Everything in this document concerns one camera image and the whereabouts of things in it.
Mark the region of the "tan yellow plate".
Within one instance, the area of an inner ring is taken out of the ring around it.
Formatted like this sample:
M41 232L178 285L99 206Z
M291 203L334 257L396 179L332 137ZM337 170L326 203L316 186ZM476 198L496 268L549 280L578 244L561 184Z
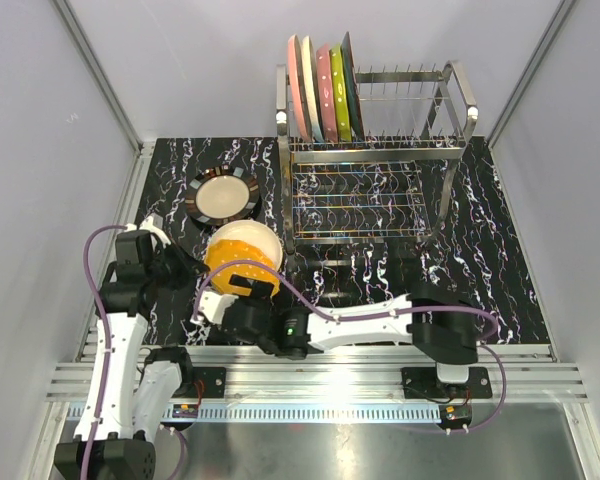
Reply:
M207 248L221 240L238 240L258 248L277 269L283 263L284 250L276 233L255 220L237 220L221 226L210 238Z

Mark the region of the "green dotted scalloped plate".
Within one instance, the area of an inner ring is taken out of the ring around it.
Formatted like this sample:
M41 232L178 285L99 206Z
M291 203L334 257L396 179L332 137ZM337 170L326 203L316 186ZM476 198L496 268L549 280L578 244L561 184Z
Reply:
M346 82L344 79L344 63L340 44L335 44L330 49L330 61L338 137L341 143L349 143L352 141L352 133L347 102Z

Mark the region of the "teal plate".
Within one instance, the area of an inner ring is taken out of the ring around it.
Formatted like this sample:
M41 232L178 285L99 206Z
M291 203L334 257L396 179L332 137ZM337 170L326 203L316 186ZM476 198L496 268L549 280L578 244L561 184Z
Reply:
M349 32L346 32L343 37L341 43L341 52L344 67L347 102L351 127L353 130L353 137L356 141L363 141L365 138L364 124L362 119L360 98L356 81L356 72Z

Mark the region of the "cream and blue plate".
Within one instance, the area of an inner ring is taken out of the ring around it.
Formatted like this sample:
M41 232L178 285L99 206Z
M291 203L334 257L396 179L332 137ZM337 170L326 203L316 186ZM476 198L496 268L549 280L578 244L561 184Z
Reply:
M315 50L313 48L313 44L309 36L305 36L301 41L301 59L305 96L307 101L312 137L316 143L323 143L325 139L322 131L319 109Z

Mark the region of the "cream and pink plate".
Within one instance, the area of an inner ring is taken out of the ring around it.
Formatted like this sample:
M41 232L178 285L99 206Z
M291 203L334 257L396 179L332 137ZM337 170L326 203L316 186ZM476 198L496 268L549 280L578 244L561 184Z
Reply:
M301 83L303 77L301 73L300 43L296 34L291 35L287 43L287 67L297 130L301 139L305 143L309 143L312 137L310 126L307 124L306 105L303 102L304 87Z

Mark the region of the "pink dotted scalloped plate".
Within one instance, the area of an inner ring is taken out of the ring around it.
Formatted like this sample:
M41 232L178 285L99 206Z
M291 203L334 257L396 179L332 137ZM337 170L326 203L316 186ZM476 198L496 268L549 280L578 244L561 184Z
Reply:
M328 143L339 140L337 120L333 104L333 84L331 78L331 60L328 44L321 46L316 52L318 95L323 136Z

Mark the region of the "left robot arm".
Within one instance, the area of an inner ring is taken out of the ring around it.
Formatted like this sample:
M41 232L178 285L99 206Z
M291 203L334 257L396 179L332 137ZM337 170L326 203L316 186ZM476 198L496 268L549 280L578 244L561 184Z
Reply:
M155 436L172 397L202 393L187 350L139 354L159 289L179 290L207 267L157 227L117 229L115 258L92 284L97 349L82 416L54 467L65 479L151 479Z

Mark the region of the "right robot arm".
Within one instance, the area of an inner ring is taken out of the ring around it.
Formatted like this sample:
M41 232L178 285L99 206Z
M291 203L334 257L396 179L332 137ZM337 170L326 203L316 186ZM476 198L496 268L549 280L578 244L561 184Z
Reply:
M228 295L223 302L213 317L220 330L280 358L303 360L350 344L411 344L435 362L433 385L445 397L466 389L470 366L477 362L472 304L431 284L415 284L383 302L342 308L277 311L262 298Z

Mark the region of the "steel dish rack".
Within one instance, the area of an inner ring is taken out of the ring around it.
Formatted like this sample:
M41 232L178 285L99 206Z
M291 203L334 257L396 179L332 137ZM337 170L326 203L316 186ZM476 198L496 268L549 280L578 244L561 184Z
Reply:
M288 69L276 69L283 248L389 243L407 252L440 235L479 110L466 70L357 72L368 126L351 141L305 141Z

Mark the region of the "black striped bottom plate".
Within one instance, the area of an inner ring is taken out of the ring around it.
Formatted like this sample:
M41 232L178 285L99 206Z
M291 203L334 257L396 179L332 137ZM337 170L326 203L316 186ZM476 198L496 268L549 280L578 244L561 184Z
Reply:
M257 177L242 167L219 165L198 173L187 186L189 218L206 226L223 226L250 217L260 204Z

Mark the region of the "black marble mat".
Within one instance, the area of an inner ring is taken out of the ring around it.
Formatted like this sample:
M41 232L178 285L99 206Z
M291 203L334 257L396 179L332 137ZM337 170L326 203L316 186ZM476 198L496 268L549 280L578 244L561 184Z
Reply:
M167 138L150 159L137 218L159 216L164 230L202 257L211 229L188 216L188 184L202 171L243 167L259 183L256 218L283 233L278 145L272 137ZM523 249L486 141L472 139L454 178L447 219L435 241L410 235L434 224L446 161L297 165L294 254L288 278L312 303L344 307L388 300L427 284L457 292L494 314L494 344L546 344L546 327Z

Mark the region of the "aluminium mounting rail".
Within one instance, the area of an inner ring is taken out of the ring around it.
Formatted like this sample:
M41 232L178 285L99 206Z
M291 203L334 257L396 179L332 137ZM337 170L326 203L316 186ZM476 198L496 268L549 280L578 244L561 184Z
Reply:
M291 361L250 346L191 346L196 366L225 368L230 402L366 403L402 398L401 370L430 361L412 346L345 346ZM510 403L583 403L578 367L553 359L547 345L493 345L478 354L495 393Z

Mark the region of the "left aluminium frame post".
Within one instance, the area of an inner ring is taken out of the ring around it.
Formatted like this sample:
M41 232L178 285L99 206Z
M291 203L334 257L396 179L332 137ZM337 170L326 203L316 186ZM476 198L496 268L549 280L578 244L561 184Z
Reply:
M116 121L121 133L131 147L135 156L143 152L145 141L141 139L127 114L119 96L108 78L98 58L92 42L82 26L72 4L67 0L50 0L50 5L57 13L61 24L69 35L81 61L100 92L105 104Z

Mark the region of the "aluminium frame post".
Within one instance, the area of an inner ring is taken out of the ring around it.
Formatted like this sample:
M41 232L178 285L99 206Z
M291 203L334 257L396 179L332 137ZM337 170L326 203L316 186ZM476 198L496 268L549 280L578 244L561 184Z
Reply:
M487 136L487 145L490 149L493 149L497 145L512 119L513 114L523 100L527 90L535 79L536 74L548 57L553 45L557 41L561 31L567 24L577 5L577 0L561 0L558 2L549 22L545 26L531 55L522 69L504 107L498 115L493 128Z
M67 0L50 0L50 5L57 13L61 24L69 35L81 61L100 92L105 104L116 121L121 133L131 147L135 156L143 152L145 141L141 139L127 114L119 96L108 78L98 58L92 42L82 26L72 4Z

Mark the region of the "right aluminium frame post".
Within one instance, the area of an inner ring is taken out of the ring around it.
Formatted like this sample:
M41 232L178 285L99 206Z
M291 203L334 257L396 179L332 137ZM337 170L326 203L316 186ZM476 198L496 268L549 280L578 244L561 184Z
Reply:
M548 57L553 45L557 41L561 31L567 24L577 5L577 0L561 0L558 2L549 22L545 26L531 55L522 69L504 107L498 115L493 128L487 136L487 145L490 149L493 149L497 145L512 119L513 114L523 100L527 90L535 79L536 74Z

